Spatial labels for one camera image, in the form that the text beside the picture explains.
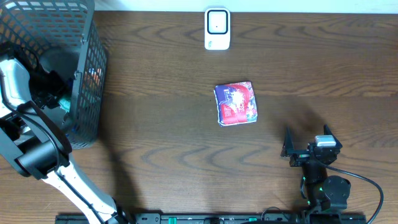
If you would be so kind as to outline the mint green wipes packet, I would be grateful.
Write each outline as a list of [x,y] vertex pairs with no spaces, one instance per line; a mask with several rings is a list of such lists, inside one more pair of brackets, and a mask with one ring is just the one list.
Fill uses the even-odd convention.
[[71,107],[71,99],[69,96],[63,96],[59,99],[58,104],[60,105],[60,108],[64,110],[66,113],[70,112],[70,107]]

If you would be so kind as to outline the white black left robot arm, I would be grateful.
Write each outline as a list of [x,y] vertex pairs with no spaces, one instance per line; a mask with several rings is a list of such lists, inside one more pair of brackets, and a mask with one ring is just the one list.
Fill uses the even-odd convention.
[[41,65],[33,67],[24,51],[6,45],[1,51],[1,155],[24,177],[59,190],[89,223],[135,223],[112,198],[86,176],[72,156],[60,128],[42,111],[47,96],[67,90]]

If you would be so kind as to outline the red purple liner packet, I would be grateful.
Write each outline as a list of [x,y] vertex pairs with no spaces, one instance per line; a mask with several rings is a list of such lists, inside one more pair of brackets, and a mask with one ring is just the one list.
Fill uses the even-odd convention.
[[252,82],[217,85],[213,92],[220,126],[234,126],[257,121],[257,103]]

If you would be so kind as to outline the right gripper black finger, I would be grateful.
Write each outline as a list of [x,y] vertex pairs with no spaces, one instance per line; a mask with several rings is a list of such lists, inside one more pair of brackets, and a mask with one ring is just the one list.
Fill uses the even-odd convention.
[[290,133],[290,129],[286,128],[284,143],[282,146],[280,156],[281,157],[289,157],[293,154],[293,152],[294,152],[294,144],[293,144],[293,140],[292,140],[292,135]]
[[330,130],[330,128],[328,127],[327,124],[325,124],[325,125],[323,126],[323,134],[324,134],[324,135],[330,135],[330,136],[333,135],[332,131]]

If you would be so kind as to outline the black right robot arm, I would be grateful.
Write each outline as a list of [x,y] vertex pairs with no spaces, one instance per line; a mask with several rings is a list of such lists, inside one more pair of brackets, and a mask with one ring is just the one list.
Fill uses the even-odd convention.
[[281,156],[290,159],[291,167],[303,172],[302,196],[310,202],[310,208],[319,212],[339,213],[347,209],[351,183],[338,175],[328,175],[326,167],[337,160],[342,144],[324,125],[323,134],[314,137],[306,149],[295,149],[292,135],[285,132]]

